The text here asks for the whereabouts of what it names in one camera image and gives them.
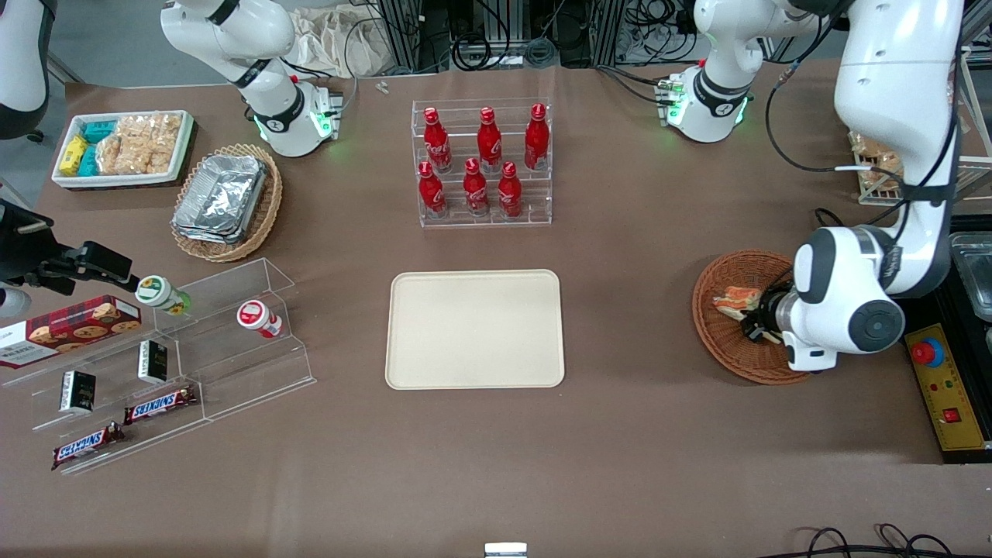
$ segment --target cookie box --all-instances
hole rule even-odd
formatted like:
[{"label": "cookie box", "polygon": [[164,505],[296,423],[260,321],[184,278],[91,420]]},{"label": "cookie box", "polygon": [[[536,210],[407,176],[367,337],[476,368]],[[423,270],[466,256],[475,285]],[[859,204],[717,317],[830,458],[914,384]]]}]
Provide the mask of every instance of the cookie box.
[{"label": "cookie box", "polygon": [[[59,170],[58,161],[65,155],[65,149],[69,142],[82,132],[89,122],[116,121],[123,116],[151,116],[157,112],[169,112],[179,114],[183,117],[180,124],[179,136],[176,139],[176,147],[173,149],[173,157],[169,163],[169,170],[165,173],[142,174],[142,175],[109,175],[95,177],[69,177]],[[108,112],[103,114],[80,114],[74,116],[65,130],[65,137],[62,146],[59,147],[59,156],[56,157],[52,168],[52,182],[65,188],[66,190],[121,190],[128,188],[148,188],[154,185],[170,186],[175,181],[183,168],[186,158],[186,147],[189,144],[189,137],[192,134],[193,119],[185,110],[151,110],[145,112]]]},{"label": "cookie box", "polygon": [[103,295],[0,329],[0,365],[20,368],[140,327],[140,310]]}]

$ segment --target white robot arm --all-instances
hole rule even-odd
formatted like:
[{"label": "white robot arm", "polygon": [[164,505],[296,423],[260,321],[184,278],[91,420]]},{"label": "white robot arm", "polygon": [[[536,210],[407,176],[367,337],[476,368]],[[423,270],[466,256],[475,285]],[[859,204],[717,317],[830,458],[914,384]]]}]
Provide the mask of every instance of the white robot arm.
[{"label": "white robot arm", "polygon": [[290,79],[279,58],[293,48],[293,21],[271,0],[179,0],[162,9],[177,50],[217,70],[241,91],[262,137],[300,157],[333,133],[327,89]]},{"label": "white robot arm", "polygon": [[786,0],[697,0],[693,18],[709,39],[709,55],[705,65],[671,75],[666,123],[702,143],[722,140],[740,121],[764,59],[758,37],[794,37],[826,25]]},{"label": "white robot arm", "polygon": [[45,116],[57,6],[57,0],[0,0],[0,140],[32,132]]},{"label": "white robot arm", "polygon": [[851,130],[900,156],[907,202],[891,227],[818,229],[796,253],[795,284],[766,292],[758,325],[781,332],[794,370],[890,347],[906,322],[890,297],[924,295],[950,268],[957,131],[947,84],[963,0],[849,4],[834,107]]}]

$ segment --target table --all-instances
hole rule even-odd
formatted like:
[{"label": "table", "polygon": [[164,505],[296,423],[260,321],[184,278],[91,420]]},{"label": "table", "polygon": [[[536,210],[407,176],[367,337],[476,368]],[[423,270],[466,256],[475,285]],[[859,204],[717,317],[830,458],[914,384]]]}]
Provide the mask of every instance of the table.
[{"label": "table", "polygon": [[[759,101],[779,69],[765,68]],[[668,71],[652,69],[654,75]],[[849,160],[830,108],[836,62],[777,96],[777,138],[810,165]],[[478,556],[522,540],[547,556],[756,556],[805,547],[807,526],[876,543],[872,524],[990,553],[992,473],[938,466],[902,349],[845,355],[789,387],[709,356],[689,293],[719,254],[792,254],[811,210],[858,222],[849,174],[808,174],[765,136],[763,102],[724,142],[659,128],[651,106],[592,70],[363,81],[341,139],[278,159],[286,193],[258,256],[298,284],[294,330],[316,385],[80,477],[48,471],[27,402],[0,392],[0,548],[16,556]],[[338,87],[350,90],[345,83]],[[415,99],[554,99],[550,227],[422,231],[410,165]],[[192,156],[259,143],[230,86],[71,85],[69,115],[182,108]],[[175,189],[69,193],[39,211],[64,243],[97,239],[176,284],[224,268],[175,246]],[[404,271],[549,268],[561,281],[565,380],[554,389],[394,391],[383,378],[389,287]],[[80,284],[77,297],[107,292]],[[64,299],[36,293],[35,310]],[[489,344],[496,349],[495,342]]]}]

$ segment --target wicker basket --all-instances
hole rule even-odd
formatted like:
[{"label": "wicker basket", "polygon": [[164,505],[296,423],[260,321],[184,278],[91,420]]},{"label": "wicker basket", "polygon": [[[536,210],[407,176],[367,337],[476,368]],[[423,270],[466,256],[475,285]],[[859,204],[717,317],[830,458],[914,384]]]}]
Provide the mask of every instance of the wicker basket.
[{"label": "wicker basket", "polygon": [[792,266],[789,258],[763,250],[741,250],[716,258],[699,275],[692,291],[692,320],[709,352],[731,372],[767,385],[785,385],[809,378],[789,369],[786,348],[768,341],[752,343],[740,323],[713,306],[727,287],[764,289]]},{"label": "wicker basket", "polygon": [[[173,237],[183,252],[207,261],[227,263],[229,261],[239,260],[254,252],[265,241],[265,237],[269,235],[272,225],[276,222],[279,203],[283,199],[283,179],[279,176],[279,169],[276,168],[276,162],[272,160],[272,156],[254,145],[243,145],[239,143],[237,145],[221,147],[214,151],[212,155],[233,155],[235,157],[248,155],[265,162],[268,167],[265,183],[262,185],[264,190],[261,196],[259,196],[258,203],[255,205],[255,214],[252,216],[251,224],[248,227],[248,235],[241,242],[237,244],[204,242],[203,240],[186,238],[173,230]],[[176,200],[176,208],[183,202],[183,197],[189,189],[189,183],[192,182],[192,177],[199,170],[203,161],[206,161],[206,157],[201,159],[199,163],[196,163],[196,166],[186,177],[186,182],[183,183],[183,189],[180,190],[179,199]]]}]

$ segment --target acrylic bottle rack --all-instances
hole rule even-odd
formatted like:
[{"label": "acrylic bottle rack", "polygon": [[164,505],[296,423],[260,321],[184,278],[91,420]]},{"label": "acrylic bottle rack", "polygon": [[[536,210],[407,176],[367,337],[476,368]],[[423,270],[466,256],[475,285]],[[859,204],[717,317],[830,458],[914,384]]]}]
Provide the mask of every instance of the acrylic bottle rack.
[{"label": "acrylic bottle rack", "polygon": [[[546,171],[531,171],[524,166],[524,136],[527,125],[531,121],[531,106],[543,103],[548,108],[545,120],[552,132],[548,144],[548,169]],[[469,157],[478,158],[479,149],[476,134],[479,131],[479,109],[484,106],[493,107],[496,112],[496,125],[502,134],[503,161],[513,161],[517,165],[517,177],[523,187],[523,212],[518,217],[508,218],[499,209],[500,176],[486,176],[486,192],[489,198],[489,214],[482,217],[473,216],[468,211],[465,190],[462,180],[465,173],[465,160]],[[416,188],[420,181],[417,165],[428,159],[427,147],[424,143],[424,109],[437,109],[440,123],[447,130],[448,141],[451,144],[451,171],[438,174],[443,184],[444,198],[447,201],[447,217],[440,219],[429,218],[424,202]],[[413,195],[417,199],[417,209],[423,228],[439,228],[451,226],[534,226],[552,222],[552,170],[554,167],[553,146],[555,131],[552,124],[552,106],[546,97],[522,97],[505,99],[463,99],[435,100],[414,102],[411,119],[411,135],[414,146],[414,188]]]},{"label": "acrylic bottle rack", "polygon": [[[93,344],[44,361],[44,367],[20,368],[4,387],[31,395],[32,426],[49,435],[52,447],[99,431],[110,421],[123,424],[124,408],[192,385],[198,402],[122,426],[125,439],[60,466],[77,474],[115,462],[183,432],[209,424],[289,391],[309,385],[307,348],[292,331],[284,296],[294,283],[262,258],[179,287],[192,305],[183,316],[142,307],[143,330]],[[274,339],[238,325],[235,314],[246,300],[258,299],[283,318]],[[168,350],[169,379],[154,385],[138,379],[140,342],[152,340]],[[62,373],[78,370],[96,376],[91,413],[59,412]],[[39,456],[39,467],[51,464]]]}]

